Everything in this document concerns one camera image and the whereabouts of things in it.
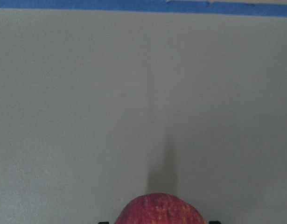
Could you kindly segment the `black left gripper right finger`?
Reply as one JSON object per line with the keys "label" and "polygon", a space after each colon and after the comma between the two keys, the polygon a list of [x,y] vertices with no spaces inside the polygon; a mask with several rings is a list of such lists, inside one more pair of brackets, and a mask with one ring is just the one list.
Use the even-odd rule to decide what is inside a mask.
{"label": "black left gripper right finger", "polygon": [[220,221],[215,220],[215,221],[209,221],[209,222],[208,222],[208,224],[221,224],[221,222],[220,222]]}

